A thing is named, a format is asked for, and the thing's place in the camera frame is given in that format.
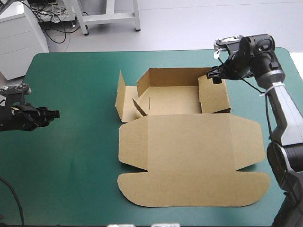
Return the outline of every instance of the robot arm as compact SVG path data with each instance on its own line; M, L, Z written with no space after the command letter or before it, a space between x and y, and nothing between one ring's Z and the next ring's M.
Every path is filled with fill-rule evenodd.
M273 226L303 226L303 117L289 96L283 81L285 74L274 53L273 37L263 34L234 36L215 42L216 53L228 51L229 57L213 67L207 77L214 83L221 79L243 80L254 76L266 90L277 127L271 133L268 161L282 190L285 201Z
M60 117L58 110L35 108L26 103L25 95L28 94L30 94L28 84L0 88L0 95L6 98L5 106L0 106L0 131L32 131L37 127L45 127L54 118Z

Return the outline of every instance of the wire bundle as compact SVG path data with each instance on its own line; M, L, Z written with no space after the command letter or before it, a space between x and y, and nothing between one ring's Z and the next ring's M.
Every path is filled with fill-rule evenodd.
M41 24L41 29L43 30L43 32L46 34L46 36L51 40L53 41L54 43L56 44L62 44L65 42L66 40L66 34L71 34L71 33L74 33L76 32L79 28L77 27L75 30L69 32L69 31L66 31L65 29L65 25L63 23L62 20L65 19L65 17L68 16L68 13L66 11L66 8L63 7L63 6L59 6L59 5L54 5L53 3L48 3L47 0L44 0L44 5L43 7L40 9L39 7L38 8L35 8L35 7L32 7L30 5L27 5L25 4L23 1L21 0L17 0L19 2L21 2L23 5L25 5L29 10L32 11L32 13L34 14L34 16L36 17L36 19L38 20L38 22L44 22L42 17L43 16L49 16L50 17L50 25L49 27L43 27ZM59 30L59 29L56 29L53 27L52 25L52 22L56 23L56 24L61 24L62 26L62 30ZM49 30L55 30L55 31L58 31L58 32L61 32L61 33L64 33L64 38L62 41L58 42L56 40L54 40L53 38L51 38L50 34L48 33Z

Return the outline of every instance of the green table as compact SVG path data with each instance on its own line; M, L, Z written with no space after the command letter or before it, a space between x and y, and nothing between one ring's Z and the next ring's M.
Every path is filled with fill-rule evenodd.
M287 75L287 89L303 110L303 83L294 63L287 50L279 48L276 54ZM0 136L0 174L14 185L26 224L270 225L284 196L267 160L247 170L269 173L271 186L260 201L243 208L140 207L129 202L116 183L121 173L138 171L118 161L121 122L115 99L119 71L128 85L135 85L148 68L217 64L213 50L37 55L25 78L32 89L27 101L58 109L61 118L33 132L9 131ZM259 122L266 147L264 98L243 82L227 81L227 87L232 113ZM13 196L2 184L0 195L5 221L19 224Z

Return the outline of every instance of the gray floor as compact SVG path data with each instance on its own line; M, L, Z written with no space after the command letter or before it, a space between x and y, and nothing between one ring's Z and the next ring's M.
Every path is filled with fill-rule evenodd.
M100 10L99 0L83 3L89 14ZM132 0L116 0L116 12L131 9ZM217 38L261 33L303 52L302 0L139 0L139 9L141 32L134 23L89 26L89 36L78 30L63 44L48 40L50 52L212 49ZM62 40L63 34L51 35Z

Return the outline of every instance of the unfolded cardboard box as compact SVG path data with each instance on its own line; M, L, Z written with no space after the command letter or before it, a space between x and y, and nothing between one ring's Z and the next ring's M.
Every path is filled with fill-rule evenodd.
M238 170L264 158L257 122L229 113L146 116L120 127L119 160L147 172L121 174L118 185L145 207L246 206L270 179Z
M206 78L210 68L148 69L137 86L120 73L116 108L122 122L146 115L229 113L226 84Z
M137 86L120 73L116 108L128 123L119 160L147 171L118 178L133 203L236 207L267 191L267 174L238 171L265 158L260 125L229 113L226 84L213 84L208 70L149 69Z

